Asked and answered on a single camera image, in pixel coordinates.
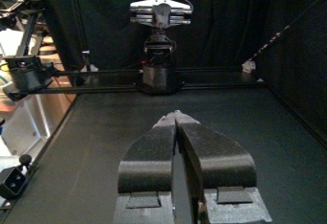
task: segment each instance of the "black backdrop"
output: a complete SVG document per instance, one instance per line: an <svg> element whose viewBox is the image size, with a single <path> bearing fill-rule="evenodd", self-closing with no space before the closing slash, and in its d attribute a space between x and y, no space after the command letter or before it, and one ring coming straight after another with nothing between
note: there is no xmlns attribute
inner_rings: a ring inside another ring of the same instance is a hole
<svg viewBox="0 0 327 224"><path fill-rule="evenodd" d="M143 59L150 28L130 22L139 0L78 0L91 62L123 69ZM241 65L314 0L191 0L194 22L169 30L181 67ZM46 19L67 68L82 67L72 0L44 0ZM327 134L327 7L322 0L257 61L258 73L321 136Z"/></svg>

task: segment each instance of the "black mount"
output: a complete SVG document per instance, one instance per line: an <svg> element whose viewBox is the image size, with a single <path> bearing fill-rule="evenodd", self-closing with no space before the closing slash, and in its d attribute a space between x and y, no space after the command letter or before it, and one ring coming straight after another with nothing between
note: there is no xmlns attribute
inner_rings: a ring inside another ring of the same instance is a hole
<svg viewBox="0 0 327 224"><path fill-rule="evenodd" d="M15 56L6 56L14 83L4 87L4 93L14 101L22 100L30 92L46 88L51 84L51 76L56 72L54 64L42 64L42 60L38 57L44 32L38 33L36 46L31 55L28 55L31 37L42 11L40 0L18 0L12 7L0 11L0 30L15 26L16 15L20 12L28 15L24 35L16 54Z"/></svg>

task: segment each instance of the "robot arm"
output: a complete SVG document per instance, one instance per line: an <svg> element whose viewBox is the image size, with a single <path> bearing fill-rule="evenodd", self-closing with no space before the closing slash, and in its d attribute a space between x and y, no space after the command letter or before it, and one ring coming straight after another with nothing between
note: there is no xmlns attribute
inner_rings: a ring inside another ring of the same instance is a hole
<svg viewBox="0 0 327 224"><path fill-rule="evenodd" d="M18 0L16 3L6 10L0 10L0 31L12 28L16 23L16 15L30 5L31 0Z"/></svg>

